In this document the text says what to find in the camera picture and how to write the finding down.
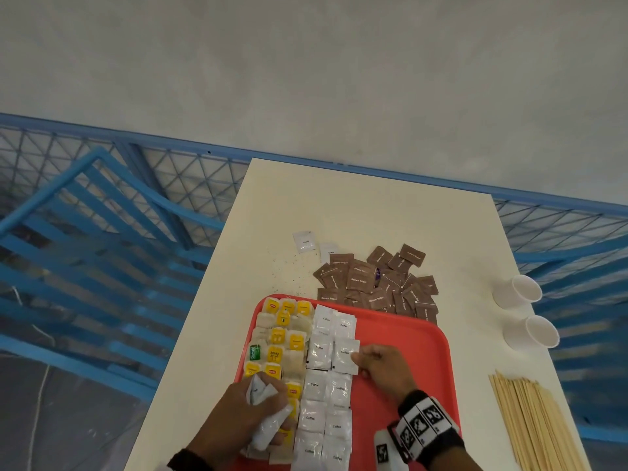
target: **red tray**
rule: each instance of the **red tray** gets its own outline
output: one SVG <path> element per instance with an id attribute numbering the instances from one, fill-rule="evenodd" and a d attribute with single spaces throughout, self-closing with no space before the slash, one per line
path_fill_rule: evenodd
<path id="1" fill-rule="evenodd" d="M 394 345 L 400 349 L 410 366 L 417 385 L 428 395 L 436 397 L 456 423 L 460 423 L 449 344 L 445 334 L 437 326 L 411 317 L 324 303 L 286 294 L 271 294 L 271 296 L 278 299 L 292 298 L 297 301 L 310 301 L 314 307 L 321 303 L 337 311 L 356 316 L 356 339 L 360 340 L 363 345 L 381 343 Z M 257 314 L 262 310 L 264 299 L 255 307 L 240 357 L 240 365 L 235 375 L 236 382 L 240 381 L 244 374 L 242 368 L 246 358 L 247 345 L 251 341 Z M 390 400 L 375 388 L 373 382 L 359 375 L 355 375 L 353 378 L 351 409 L 353 411 L 353 452 L 349 461 L 349 470 L 374 471 L 376 466 L 373 437 L 376 431 L 384 429 L 391 421 L 399 418 L 397 410 Z M 417 463 L 411 463 L 410 468 L 422 469 Z M 271 466 L 266 462 L 239 457 L 232 469 L 239 471 L 287 471 L 290 466 Z"/>

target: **bundle of wooden sticks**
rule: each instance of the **bundle of wooden sticks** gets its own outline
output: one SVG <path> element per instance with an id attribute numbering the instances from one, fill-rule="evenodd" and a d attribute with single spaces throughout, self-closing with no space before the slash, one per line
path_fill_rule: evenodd
<path id="1" fill-rule="evenodd" d="M 523 471 L 585 471 L 551 393 L 528 379 L 490 375 L 517 463 Z"/>

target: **right hand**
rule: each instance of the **right hand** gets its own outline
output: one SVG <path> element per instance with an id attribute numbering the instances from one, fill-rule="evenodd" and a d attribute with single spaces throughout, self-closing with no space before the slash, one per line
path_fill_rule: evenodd
<path id="1" fill-rule="evenodd" d="M 363 370 L 363 376 L 370 376 L 375 385 L 392 398 L 396 406 L 418 388 L 406 359 L 392 345 L 365 345 L 360 352 L 351 354 L 351 360 Z"/>

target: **person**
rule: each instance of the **person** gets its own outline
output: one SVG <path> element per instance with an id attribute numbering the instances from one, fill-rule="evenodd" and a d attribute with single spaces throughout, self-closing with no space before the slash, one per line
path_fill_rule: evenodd
<path id="1" fill-rule="evenodd" d="M 404 416 L 427 394 L 416 385 L 410 368 L 396 347 L 366 345 L 351 359 L 360 367 L 361 374 L 380 388 L 395 403 Z M 231 384 L 207 417 L 199 432 L 183 450 L 168 463 L 173 471 L 223 471 L 229 469 L 239 451 L 267 416 L 278 412 L 288 403 L 286 386 L 264 373 L 258 374 L 265 384 L 271 383 L 279 392 L 259 405 L 249 405 L 246 392 L 252 377 Z M 288 418 L 283 429 L 292 429 L 296 423 Z M 281 444 L 277 434 L 272 444 Z M 417 458 L 429 471 L 482 471 L 465 451 L 458 433 L 450 428 L 421 452 Z"/>

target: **left hand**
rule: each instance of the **left hand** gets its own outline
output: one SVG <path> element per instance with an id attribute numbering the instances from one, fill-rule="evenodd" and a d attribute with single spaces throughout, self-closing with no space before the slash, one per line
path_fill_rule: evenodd
<path id="1" fill-rule="evenodd" d="M 265 384 L 272 384 L 277 395 L 259 405 L 246 402 L 246 392 L 253 377 L 231 384 L 205 420 L 199 432 L 187 446 L 189 451 L 204 459 L 216 471 L 226 469 L 239 451 L 251 442 L 253 433 L 267 416 L 277 413 L 288 404 L 286 385 L 263 372 L 258 373 Z M 287 418 L 281 428 L 294 428 L 296 423 Z M 283 437 L 276 434 L 272 445 L 280 445 Z"/>

